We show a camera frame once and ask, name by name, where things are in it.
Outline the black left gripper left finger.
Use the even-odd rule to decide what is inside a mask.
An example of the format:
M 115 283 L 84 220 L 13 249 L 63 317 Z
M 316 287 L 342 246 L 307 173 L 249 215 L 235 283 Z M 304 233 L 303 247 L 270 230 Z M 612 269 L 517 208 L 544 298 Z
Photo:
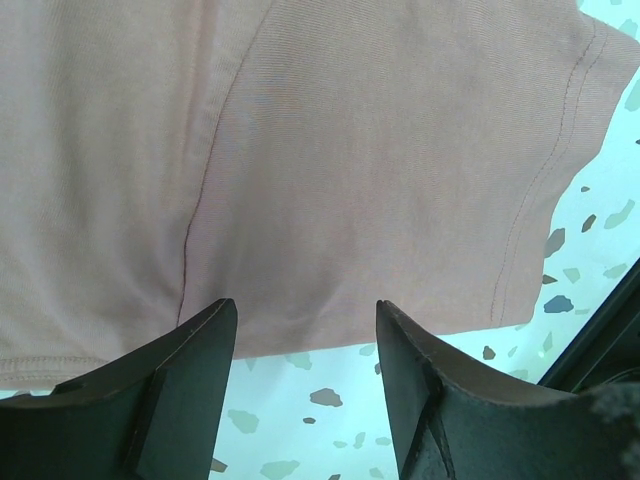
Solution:
M 2 478 L 208 478 L 236 330 L 221 299 L 48 395 L 2 400 Z

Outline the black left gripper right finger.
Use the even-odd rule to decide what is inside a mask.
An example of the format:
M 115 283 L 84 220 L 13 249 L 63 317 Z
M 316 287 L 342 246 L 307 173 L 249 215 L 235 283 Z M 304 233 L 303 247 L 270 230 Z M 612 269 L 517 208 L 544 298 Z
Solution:
M 376 336 L 402 479 L 636 479 L 639 386 L 581 394 L 519 380 L 422 329 L 389 301 Z

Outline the salmon pink t shirt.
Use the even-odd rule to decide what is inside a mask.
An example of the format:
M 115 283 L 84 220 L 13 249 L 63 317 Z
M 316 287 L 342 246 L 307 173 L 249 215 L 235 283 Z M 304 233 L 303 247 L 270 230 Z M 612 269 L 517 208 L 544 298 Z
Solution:
M 1 385 L 529 321 L 639 45 L 572 1 L 5 1 Z

